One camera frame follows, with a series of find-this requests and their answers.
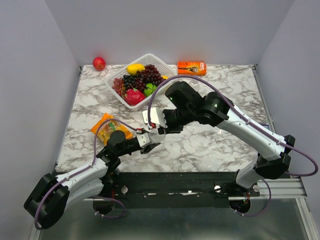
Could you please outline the clear plastic bottle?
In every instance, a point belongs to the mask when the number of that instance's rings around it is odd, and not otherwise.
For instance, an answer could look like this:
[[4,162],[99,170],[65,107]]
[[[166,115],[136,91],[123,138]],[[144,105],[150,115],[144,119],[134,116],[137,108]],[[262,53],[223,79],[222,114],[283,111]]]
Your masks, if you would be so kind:
[[165,138],[165,134],[159,134],[157,129],[152,129],[150,131],[150,138],[153,143],[161,143]]
[[198,76],[192,76],[188,84],[196,91],[198,92],[200,90],[200,83],[198,81]]

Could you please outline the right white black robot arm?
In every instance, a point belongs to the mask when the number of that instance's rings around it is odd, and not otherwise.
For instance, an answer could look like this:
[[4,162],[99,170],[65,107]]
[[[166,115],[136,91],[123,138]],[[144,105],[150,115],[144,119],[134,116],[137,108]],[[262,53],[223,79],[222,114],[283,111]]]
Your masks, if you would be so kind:
[[188,83],[175,82],[165,92],[175,109],[163,110],[166,127],[160,134],[180,133],[191,122],[210,125],[236,136],[258,152],[256,161],[236,172],[230,191],[241,196],[257,181],[276,180],[289,168],[290,148],[296,139],[278,135],[246,116],[230,99],[216,92],[201,96]]

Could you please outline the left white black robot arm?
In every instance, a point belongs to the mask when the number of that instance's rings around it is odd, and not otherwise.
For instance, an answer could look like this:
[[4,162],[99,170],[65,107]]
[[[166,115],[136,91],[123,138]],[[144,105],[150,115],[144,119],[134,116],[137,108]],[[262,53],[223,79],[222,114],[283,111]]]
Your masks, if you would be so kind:
[[117,169],[120,157],[137,151],[147,154],[162,140],[159,134],[146,130],[127,139],[124,132],[116,130],[92,162],[61,175],[42,176],[23,205],[34,218],[35,228],[52,227],[72,203],[93,196],[107,197],[111,185],[101,179]]

